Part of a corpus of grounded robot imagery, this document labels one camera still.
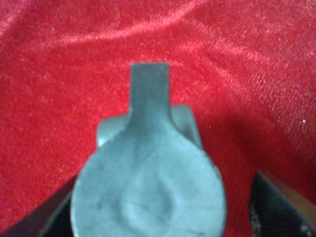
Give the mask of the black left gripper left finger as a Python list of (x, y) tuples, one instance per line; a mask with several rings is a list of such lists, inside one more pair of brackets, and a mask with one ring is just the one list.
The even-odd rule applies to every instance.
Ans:
[(77, 176), (73, 176), (24, 222), (21, 237), (72, 237), (70, 202)]

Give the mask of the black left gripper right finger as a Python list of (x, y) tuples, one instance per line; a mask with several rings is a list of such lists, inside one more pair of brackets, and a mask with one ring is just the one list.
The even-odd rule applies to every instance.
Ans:
[(316, 205), (270, 173), (254, 174), (248, 212), (254, 237), (316, 235)]

